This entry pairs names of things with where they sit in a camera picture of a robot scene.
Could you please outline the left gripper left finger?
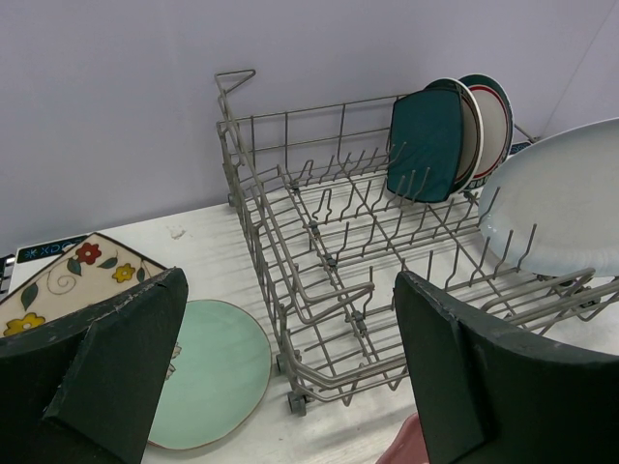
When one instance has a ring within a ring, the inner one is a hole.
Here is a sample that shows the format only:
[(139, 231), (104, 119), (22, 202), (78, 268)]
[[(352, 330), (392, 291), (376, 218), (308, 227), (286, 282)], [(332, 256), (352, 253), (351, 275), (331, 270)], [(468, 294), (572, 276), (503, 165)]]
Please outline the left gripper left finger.
[(173, 268), (2, 338), (2, 462), (140, 462), (188, 293)]

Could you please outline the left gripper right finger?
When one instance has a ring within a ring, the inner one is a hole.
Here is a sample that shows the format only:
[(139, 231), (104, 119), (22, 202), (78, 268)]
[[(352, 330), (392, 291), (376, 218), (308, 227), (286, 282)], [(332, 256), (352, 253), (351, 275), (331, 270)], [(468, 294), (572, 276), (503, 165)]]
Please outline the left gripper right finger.
[(411, 273), (394, 302), (433, 463), (614, 463), (618, 359), (529, 333)]

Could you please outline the pink polka dot plate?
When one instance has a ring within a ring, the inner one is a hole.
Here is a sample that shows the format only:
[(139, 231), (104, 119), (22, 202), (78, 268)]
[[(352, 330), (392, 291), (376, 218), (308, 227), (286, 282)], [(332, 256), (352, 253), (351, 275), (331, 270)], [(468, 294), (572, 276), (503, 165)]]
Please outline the pink polka dot plate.
[(417, 413), (402, 424), (395, 440), (376, 464), (428, 464), (427, 447)]

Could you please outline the white oval plate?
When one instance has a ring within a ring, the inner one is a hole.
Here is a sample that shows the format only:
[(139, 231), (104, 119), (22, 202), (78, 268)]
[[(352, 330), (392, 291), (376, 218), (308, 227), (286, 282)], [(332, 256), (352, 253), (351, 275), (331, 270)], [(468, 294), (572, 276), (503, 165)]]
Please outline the white oval plate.
[(555, 134), (507, 159), (484, 185), (479, 213), (489, 249), (510, 266), (617, 276), (617, 120)]

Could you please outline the dark teal square plate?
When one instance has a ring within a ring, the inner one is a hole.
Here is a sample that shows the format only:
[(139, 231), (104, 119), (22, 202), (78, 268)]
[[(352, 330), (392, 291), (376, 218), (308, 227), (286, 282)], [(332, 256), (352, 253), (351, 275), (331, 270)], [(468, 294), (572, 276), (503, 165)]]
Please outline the dark teal square plate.
[(387, 189), (424, 203), (454, 185), (463, 138), (461, 96), (447, 88), (410, 94), (393, 105)]

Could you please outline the cream square floral plate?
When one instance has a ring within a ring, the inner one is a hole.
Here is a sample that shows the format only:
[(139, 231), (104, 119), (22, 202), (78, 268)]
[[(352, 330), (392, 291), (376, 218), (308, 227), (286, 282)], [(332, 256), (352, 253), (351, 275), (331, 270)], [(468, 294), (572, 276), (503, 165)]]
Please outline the cream square floral plate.
[(1, 335), (21, 334), (118, 295), (165, 266), (93, 232), (20, 282), (1, 302)]

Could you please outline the mint green flower plate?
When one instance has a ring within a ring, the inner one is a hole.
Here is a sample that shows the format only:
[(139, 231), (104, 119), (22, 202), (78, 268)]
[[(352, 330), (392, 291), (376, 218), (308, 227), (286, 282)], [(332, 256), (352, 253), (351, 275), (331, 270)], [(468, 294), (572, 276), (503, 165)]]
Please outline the mint green flower plate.
[(258, 406), (271, 370), (271, 344), (254, 317), (222, 301), (187, 303), (149, 443), (193, 450), (222, 439)]

